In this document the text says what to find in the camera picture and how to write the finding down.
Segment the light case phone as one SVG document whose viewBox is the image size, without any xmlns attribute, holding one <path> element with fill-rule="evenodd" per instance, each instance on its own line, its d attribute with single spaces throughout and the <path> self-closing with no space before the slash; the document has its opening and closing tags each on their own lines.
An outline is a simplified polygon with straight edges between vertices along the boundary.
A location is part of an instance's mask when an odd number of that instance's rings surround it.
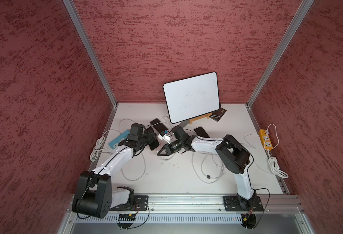
<svg viewBox="0 0 343 234">
<path fill-rule="evenodd" d="M 152 120 L 150 124 L 160 135 L 164 135 L 168 131 L 167 127 L 159 119 Z"/>
</svg>

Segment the pink case phone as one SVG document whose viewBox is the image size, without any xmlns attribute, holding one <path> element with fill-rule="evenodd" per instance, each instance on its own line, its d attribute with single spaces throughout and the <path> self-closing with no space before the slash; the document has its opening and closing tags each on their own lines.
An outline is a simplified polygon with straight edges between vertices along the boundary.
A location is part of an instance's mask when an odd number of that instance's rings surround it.
<svg viewBox="0 0 343 234">
<path fill-rule="evenodd" d="M 149 144 L 149 148 L 151 151 L 157 149 L 158 147 L 160 146 L 160 143 L 158 141 L 158 138 L 156 138 L 154 141 L 152 141 L 150 144 Z"/>
</svg>

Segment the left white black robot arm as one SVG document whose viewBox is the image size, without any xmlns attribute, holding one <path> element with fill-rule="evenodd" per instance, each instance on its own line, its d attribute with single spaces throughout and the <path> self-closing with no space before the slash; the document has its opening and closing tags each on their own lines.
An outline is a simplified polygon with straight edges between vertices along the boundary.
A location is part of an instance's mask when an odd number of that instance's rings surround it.
<svg viewBox="0 0 343 234">
<path fill-rule="evenodd" d="M 122 140 L 112 156 L 93 171 L 84 171 L 79 176 L 72 211 L 79 218 L 104 218 L 111 208 L 133 209 L 135 206 L 134 190 L 119 186 L 112 188 L 112 177 L 122 167 L 141 153 L 147 146 L 152 150 L 159 146 L 158 138 L 152 127 L 134 123 L 126 139 Z"/>
</svg>

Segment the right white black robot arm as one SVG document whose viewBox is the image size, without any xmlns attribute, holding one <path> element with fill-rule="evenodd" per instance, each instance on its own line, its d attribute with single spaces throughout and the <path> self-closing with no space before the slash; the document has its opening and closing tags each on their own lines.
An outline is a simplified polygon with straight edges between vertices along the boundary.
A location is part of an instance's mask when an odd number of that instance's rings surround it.
<svg viewBox="0 0 343 234">
<path fill-rule="evenodd" d="M 234 173 L 240 205 L 252 206 L 256 198 L 256 192 L 252 189 L 248 175 L 250 153 L 233 136 L 206 138 L 185 134 L 174 142 L 165 144 L 157 155 L 159 157 L 170 156 L 181 149 L 218 155 L 223 165 Z"/>
</svg>

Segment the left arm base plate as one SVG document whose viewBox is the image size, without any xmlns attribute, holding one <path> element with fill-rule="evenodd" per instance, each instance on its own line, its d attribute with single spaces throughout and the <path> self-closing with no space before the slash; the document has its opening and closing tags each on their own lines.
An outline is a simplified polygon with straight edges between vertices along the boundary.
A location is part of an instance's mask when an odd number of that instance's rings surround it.
<svg viewBox="0 0 343 234">
<path fill-rule="evenodd" d="M 110 209 L 111 212 L 114 211 L 146 211 L 148 204 L 149 196 L 145 195 L 134 195 L 129 198 L 129 201 L 125 204 L 115 206 Z"/>
</svg>

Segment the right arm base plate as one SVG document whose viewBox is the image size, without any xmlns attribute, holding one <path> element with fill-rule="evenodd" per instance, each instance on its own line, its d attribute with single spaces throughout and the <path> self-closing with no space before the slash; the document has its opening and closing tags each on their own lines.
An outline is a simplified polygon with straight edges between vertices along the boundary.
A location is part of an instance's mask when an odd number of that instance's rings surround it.
<svg viewBox="0 0 343 234">
<path fill-rule="evenodd" d="M 223 196 L 223 203 L 226 212 L 262 212 L 264 210 L 261 199 L 256 195 L 250 200 L 240 196 Z"/>
</svg>

